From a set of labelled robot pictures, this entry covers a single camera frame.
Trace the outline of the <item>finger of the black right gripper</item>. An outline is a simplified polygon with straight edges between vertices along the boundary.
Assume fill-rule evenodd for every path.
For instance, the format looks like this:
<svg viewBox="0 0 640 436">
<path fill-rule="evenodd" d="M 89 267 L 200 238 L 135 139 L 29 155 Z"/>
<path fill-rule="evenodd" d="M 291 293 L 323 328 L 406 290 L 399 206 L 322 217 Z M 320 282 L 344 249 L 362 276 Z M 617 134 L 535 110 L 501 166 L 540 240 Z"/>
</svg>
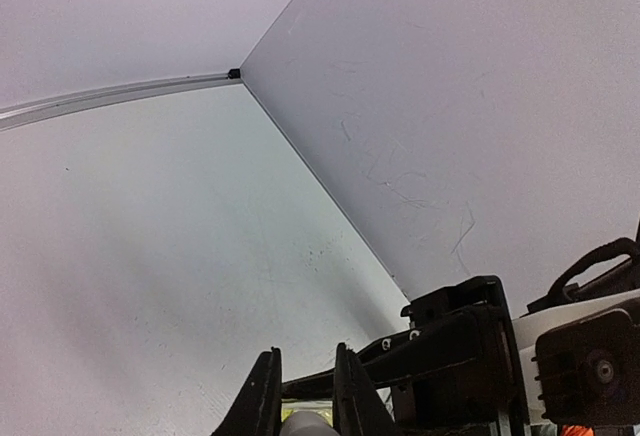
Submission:
<svg viewBox="0 0 640 436">
<path fill-rule="evenodd" d="M 476 358 L 479 339 L 465 330 L 410 329 L 380 338 L 356 353 L 377 389 L 419 379 Z"/>
</svg>

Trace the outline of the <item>yellow nail polish bottle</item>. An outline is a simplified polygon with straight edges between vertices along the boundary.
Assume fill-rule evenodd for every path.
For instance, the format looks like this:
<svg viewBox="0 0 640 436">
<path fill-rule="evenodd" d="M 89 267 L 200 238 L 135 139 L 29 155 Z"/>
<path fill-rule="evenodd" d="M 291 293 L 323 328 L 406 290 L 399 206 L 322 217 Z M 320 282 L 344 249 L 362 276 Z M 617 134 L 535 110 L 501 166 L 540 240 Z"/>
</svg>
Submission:
<svg viewBox="0 0 640 436">
<path fill-rule="evenodd" d="M 291 415 L 297 412 L 311 412 L 319 415 L 327 421 L 329 425 L 333 424 L 333 404 L 331 400 L 298 400 L 283 399 L 281 405 L 281 421 L 286 421 Z"/>
</svg>

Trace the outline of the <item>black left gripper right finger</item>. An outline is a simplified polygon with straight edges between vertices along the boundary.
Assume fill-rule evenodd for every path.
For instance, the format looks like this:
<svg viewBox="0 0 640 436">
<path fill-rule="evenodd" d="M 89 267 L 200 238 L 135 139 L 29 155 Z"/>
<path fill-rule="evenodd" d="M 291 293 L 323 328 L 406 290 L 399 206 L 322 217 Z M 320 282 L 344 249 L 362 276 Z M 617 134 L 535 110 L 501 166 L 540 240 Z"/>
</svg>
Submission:
<svg viewBox="0 0 640 436">
<path fill-rule="evenodd" d="M 339 435 L 400 434 L 360 359 L 345 343 L 336 348 L 332 411 Z"/>
</svg>

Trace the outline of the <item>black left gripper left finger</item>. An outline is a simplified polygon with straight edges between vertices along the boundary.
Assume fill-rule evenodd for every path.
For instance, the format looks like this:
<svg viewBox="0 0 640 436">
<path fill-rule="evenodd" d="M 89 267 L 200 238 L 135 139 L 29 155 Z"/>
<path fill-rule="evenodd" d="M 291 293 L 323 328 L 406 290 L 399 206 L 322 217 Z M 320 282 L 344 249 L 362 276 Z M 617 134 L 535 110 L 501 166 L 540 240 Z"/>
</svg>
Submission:
<svg viewBox="0 0 640 436">
<path fill-rule="evenodd" d="M 256 359 L 222 422 L 212 436 L 275 436 L 282 419 L 282 357 L 272 347 Z"/>
</svg>

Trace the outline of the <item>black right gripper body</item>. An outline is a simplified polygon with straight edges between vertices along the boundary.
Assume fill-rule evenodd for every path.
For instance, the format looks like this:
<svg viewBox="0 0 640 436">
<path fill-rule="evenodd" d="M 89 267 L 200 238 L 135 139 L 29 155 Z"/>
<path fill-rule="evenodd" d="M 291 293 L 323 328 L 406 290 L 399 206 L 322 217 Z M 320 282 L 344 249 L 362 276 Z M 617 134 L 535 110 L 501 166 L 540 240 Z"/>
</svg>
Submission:
<svg viewBox="0 0 640 436">
<path fill-rule="evenodd" d="M 530 418 L 501 280 L 476 276 L 412 300 L 407 381 L 391 389 L 407 429 L 527 429 Z"/>
</svg>

